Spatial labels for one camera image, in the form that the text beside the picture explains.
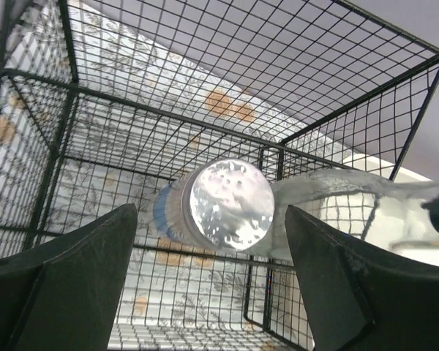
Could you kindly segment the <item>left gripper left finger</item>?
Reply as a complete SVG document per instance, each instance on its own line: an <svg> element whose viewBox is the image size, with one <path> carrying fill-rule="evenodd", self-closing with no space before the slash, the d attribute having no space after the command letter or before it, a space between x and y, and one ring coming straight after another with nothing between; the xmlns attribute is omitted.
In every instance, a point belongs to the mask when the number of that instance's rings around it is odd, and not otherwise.
<svg viewBox="0 0 439 351"><path fill-rule="evenodd" d="M124 204L0 259L0 350L106 350L137 220Z"/></svg>

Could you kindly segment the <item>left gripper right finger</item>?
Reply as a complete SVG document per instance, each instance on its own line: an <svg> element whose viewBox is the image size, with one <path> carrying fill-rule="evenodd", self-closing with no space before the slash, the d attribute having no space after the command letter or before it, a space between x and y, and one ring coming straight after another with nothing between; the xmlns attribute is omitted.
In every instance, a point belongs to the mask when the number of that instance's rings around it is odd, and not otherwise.
<svg viewBox="0 0 439 351"><path fill-rule="evenodd" d="M289 206L285 228L317 350L439 350L439 266Z"/></svg>

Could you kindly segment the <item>silver lid spice jar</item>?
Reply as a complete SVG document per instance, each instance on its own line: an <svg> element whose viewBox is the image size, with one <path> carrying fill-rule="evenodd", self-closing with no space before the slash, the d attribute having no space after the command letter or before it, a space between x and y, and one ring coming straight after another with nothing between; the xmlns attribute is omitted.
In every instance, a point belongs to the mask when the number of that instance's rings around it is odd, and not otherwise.
<svg viewBox="0 0 439 351"><path fill-rule="evenodd" d="M177 243L216 252L242 252L261 241L275 211L262 172L242 159L206 163L159 190L146 222Z"/></svg>

